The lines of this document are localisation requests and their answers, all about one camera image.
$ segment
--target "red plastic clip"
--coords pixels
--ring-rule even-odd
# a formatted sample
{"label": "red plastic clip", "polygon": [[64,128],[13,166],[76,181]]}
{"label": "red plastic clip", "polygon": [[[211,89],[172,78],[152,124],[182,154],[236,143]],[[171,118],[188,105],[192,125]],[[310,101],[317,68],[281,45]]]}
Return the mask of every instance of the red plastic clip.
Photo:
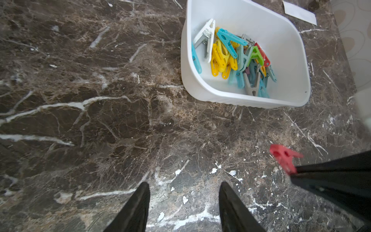
{"label": "red plastic clip", "polygon": [[268,67],[270,65],[270,60],[268,59],[267,55],[264,53],[263,49],[259,46],[258,43],[255,43],[254,46],[257,46],[257,48],[259,49],[260,54],[263,57],[263,60],[264,60],[264,65],[263,66]]}
{"label": "red plastic clip", "polygon": [[272,144],[269,148],[269,152],[276,158],[277,162],[288,175],[298,173],[295,166],[292,164],[292,158],[303,158],[302,154],[278,144]]}

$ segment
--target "white marble vein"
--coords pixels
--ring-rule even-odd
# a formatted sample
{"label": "white marble vein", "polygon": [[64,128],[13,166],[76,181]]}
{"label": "white marble vein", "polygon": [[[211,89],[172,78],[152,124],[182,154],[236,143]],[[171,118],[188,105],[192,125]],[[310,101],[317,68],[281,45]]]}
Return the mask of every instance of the white marble vein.
{"label": "white marble vein", "polygon": [[50,141],[59,143],[62,145],[67,146],[74,146],[72,142],[64,142],[59,138],[49,137],[49,136],[37,136],[37,135],[22,135],[22,134],[0,134],[0,139],[9,139],[13,140],[14,142],[18,142],[20,140],[28,140],[28,141]]}
{"label": "white marble vein", "polygon": [[318,150],[318,152],[322,155],[322,153],[321,153],[321,151],[318,149],[318,148],[321,148],[322,150],[324,150],[327,154],[328,154],[328,152],[321,146],[321,145],[319,145],[319,144],[316,144],[315,142],[314,142],[314,140],[309,136],[309,133],[308,133],[308,135],[305,135],[304,134],[304,132],[299,128],[299,126],[290,118],[290,116],[286,113],[286,112],[284,112],[285,114],[286,114],[286,116],[289,118],[289,120],[291,121],[291,123],[293,124],[293,125],[295,125],[296,127],[297,127],[297,129],[299,129],[299,131],[300,131],[300,133],[302,133],[302,135],[306,138],[306,139],[308,139],[309,140],[309,142],[311,142],[312,144],[313,144],[313,146],[315,146],[316,147],[316,149]]}

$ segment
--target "white clothespin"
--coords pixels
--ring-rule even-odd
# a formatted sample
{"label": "white clothespin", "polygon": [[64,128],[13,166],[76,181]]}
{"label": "white clothespin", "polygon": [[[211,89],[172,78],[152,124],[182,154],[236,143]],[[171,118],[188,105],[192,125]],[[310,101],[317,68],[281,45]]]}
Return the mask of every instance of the white clothespin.
{"label": "white clothespin", "polygon": [[211,62],[211,51],[213,50],[214,43],[214,33],[215,33],[215,20],[210,19],[205,26],[197,33],[196,37],[193,40],[194,47],[197,48],[198,45],[203,42],[206,44],[206,53],[205,58],[207,62]]}

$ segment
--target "yellow clothespin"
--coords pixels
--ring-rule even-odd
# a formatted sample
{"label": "yellow clothespin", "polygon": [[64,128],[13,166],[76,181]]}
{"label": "yellow clothespin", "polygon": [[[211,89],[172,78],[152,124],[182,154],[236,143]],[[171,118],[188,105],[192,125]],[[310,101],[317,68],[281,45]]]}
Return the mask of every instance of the yellow clothespin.
{"label": "yellow clothespin", "polygon": [[221,74],[223,79],[228,79],[231,69],[237,70],[237,59],[234,59],[232,56],[229,56],[227,69]]}
{"label": "yellow clothespin", "polygon": [[227,68],[230,54],[220,39],[217,39],[213,44],[213,53],[219,65],[219,72],[224,72]]}
{"label": "yellow clothespin", "polygon": [[267,71],[266,71],[266,69],[265,69],[265,66],[261,66],[261,67],[260,67],[260,70],[263,72],[264,77],[266,77],[266,76],[267,76]]}
{"label": "yellow clothespin", "polygon": [[214,49],[214,46],[216,46],[216,44],[213,44],[213,51],[211,52],[211,73],[213,76],[218,76],[219,75],[219,64],[218,64],[218,61],[216,59],[216,52],[215,49]]}

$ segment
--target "blue clothespin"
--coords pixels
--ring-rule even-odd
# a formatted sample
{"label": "blue clothespin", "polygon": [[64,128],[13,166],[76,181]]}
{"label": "blue clothespin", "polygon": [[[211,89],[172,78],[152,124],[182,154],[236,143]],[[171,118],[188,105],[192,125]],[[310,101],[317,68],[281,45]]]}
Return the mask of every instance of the blue clothespin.
{"label": "blue clothespin", "polygon": [[234,81],[234,79],[236,78],[236,73],[237,73],[238,71],[236,71],[236,70],[231,70],[231,72],[230,72],[230,74],[229,74],[229,77],[228,77],[228,84],[229,85],[231,85],[232,84],[232,82]]}
{"label": "blue clothespin", "polygon": [[267,71],[267,74],[270,76],[270,78],[272,78],[272,81],[277,82],[277,78],[276,78],[276,75],[273,72],[272,65],[269,65],[267,67],[266,71]]}
{"label": "blue clothespin", "polygon": [[249,65],[250,60],[248,57],[243,53],[243,46],[240,45],[237,47],[237,70],[244,71]]}
{"label": "blue clothespin", "polygon": [[236,71],[236,79],[238,88],[243,89],[245,87],[245,82],[243,81],[242,71]]}
{"label": "blue clothespin", "polygon": [[259,88],[257,96],[262,97],[262,98],[270,98],[262,79],[260,79],[260,88]]}
{"label": "blue clothespin", "polygon": [[221,42],[224,44],[224,46],[227,48],[228,52],[231,54],[231,56],[235,59],[237,58],[237,53],[233,49],[233,46],[231,44],[231,41],[236,42],[238,44],[242,44],[243,46],[247,45],[247,41],[239,38],[238,36],[235,36],[234,34],[228,32],[227,30],[224,30],[223,28],[219,28],[216,35],[219,37]]}
{"label": "blue clothespin", "polygon": [[196,67],[197,72],[199,74],[201,74],[202,73],[202,68],[201,68],[201,65],[200,65],[200,61],[198,60],[196,49],[194,48],[194,45],[193,45],[192,42],[191,42],[191,44],[192,44],[192,59],[193,59],[193,63],[194,63],[194,66]]}

